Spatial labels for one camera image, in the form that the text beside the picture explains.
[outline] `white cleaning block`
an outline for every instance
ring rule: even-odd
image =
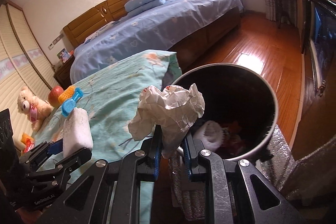
[[[67,157],[83,147],[93,149],[89,117],[85,109],[75,107],[64,121],[63,156]]]

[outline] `metal screw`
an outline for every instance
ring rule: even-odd
[[[143,150],[138,150],[138,151],[136,151],[135,152],[135,155],[137,156],[137,157],[142,157],[142,156],[145,156],[145,151],[143,151]]]
[[[104,167],[106,165],[106,161],[104,160],[99,160],[96,162],[97,167]]]
[[[246,167],[250,165],[250,162],[248,160],[240,160],[239,164],[243,167]]]
[[[208,149],[203,149],[201,150],[201,155],[204,157],[210,156],[211,155],[211,151]]]

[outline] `wooden nightstand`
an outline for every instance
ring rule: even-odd
[[[74,56],[70,57],[70,59],[65,62],[54,74],[54,78],[57,80],[57,82],[59,82],[64,90],[71,85],[70,68],[74,60]]]

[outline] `light blue bedsheet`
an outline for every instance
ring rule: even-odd
[[[133,18],[126,16],[113,28],[75,49],[71,82],[76,83],[137,52],[166,51],[234,7],[243,8],[240,0],[168,0]]]
[[[148,50],[110,65],[76,83],[84,92],[77,107],[85,109],[88,113],[93,151],[92,159],[71,173],[70,183],[96,160],[117,161],[140,149],[142,141],[135,142],[127,128],[137,111],[140,92],[149,85],[161,89],[181,75],[175,52]],[[54,115],[45,120],[44,127],[34,135],[35,143],[60,139],[64,120],[59,108]],[[62,158],[63,153],[51,157],[42,169],[54,168],[54,162]],[[141,224],[150,222],[153,187],[152,182],[141,183]]]

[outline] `teddy bear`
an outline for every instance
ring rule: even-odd
[[[18,112],[27,115],[31,121],[31,128],[37,132],[40,130],[44,120],[53,111],[53,107],[44,100],[35,96],[27,86],[22,87],[17,98]]]

